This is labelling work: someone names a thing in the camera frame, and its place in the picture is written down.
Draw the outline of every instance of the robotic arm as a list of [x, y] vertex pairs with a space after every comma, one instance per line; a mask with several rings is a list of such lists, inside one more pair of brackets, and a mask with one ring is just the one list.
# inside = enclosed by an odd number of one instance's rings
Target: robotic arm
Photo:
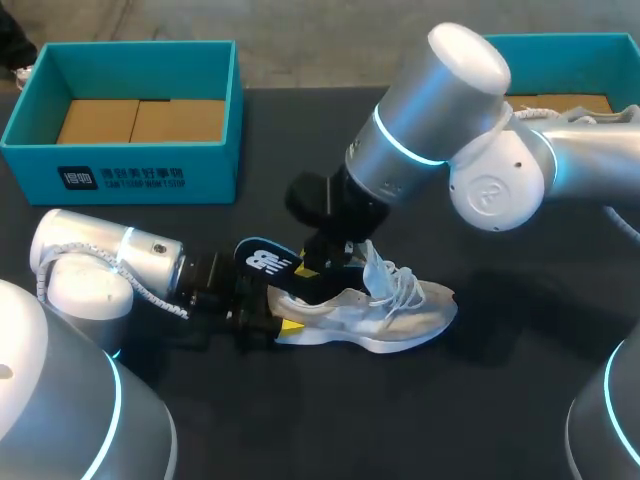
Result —
[[545, 199], [640, 200], [640, 125], [520, 120], [504, 101], [510, 82], [484, 38], [456, 24], [435, 27], [338, 172], [303, 173], [287, 192], [296, 219], [318, 229], [305, 264], [339, 260], [345, 243], [368, 238], [445, 164], [454, 207], [484, 230], [522, 225]]

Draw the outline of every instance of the robot logo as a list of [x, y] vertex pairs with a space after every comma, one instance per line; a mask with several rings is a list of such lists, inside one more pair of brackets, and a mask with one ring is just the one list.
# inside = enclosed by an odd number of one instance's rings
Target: robot logo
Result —
[[252, 256], [247, 258], [246, 263], [257, 270], [265, 270], [269, 275], [273, 275], [291, 265], [289, 260], [281, 259], [266, 250], [256, 250]]
[[509, 189], [492, 176], [476, 178], [469, 185], [469, 203], [484, 215], [501, 215], [509, 205]]

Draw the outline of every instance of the box logo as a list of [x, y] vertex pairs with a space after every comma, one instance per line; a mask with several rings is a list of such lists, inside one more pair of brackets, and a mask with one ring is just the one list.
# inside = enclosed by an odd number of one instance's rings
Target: box logo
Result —
[[58, 167], [67, 190], [97, 190], [98, 184], [89, 167]]

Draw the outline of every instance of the brown cardboard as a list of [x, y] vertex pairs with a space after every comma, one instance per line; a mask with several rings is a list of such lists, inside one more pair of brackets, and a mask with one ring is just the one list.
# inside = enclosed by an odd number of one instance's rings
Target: brown cardboard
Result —
[[612, 113], [609, 101], [604, 95], [514, 95], [508, 96], [507, 101], [516, 111], [528, 107], [550, 108], [562, 113], [576, 107], [584, 107], [594, 113]]
[[167, 142], [219, 142], [224, 127], [224, 100], [171, 100]]
[[166, 142], [169, 113], [168, 101], [141, 101], [131, 143]]
[[58, 143], [129, 143], [138, 103], [138, 100], [73, 100]]
[[141, 101], [131, 143], [219, 142], [223, 100]]
[[507, 96], [507, 102], [516, 112], [525, 108], [538, 108], [537, 95], [510, 95]]
[[604, 95], [539, 95], [538, 108], [551, 108], [566, 112], [576, 107], [584, 107], [594, 113], [612, 113]]

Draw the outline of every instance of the shoe tongue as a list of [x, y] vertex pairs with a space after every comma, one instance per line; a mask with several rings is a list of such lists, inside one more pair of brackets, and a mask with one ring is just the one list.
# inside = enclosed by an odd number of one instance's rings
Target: shoe tongue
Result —
[[364, 286], [376, 300], [386, 299], [393, 295], [393, 280], [384, 260], [373, 247], [371, 240], [362, 246], [365, 254], [365, 266], [362, 274]]

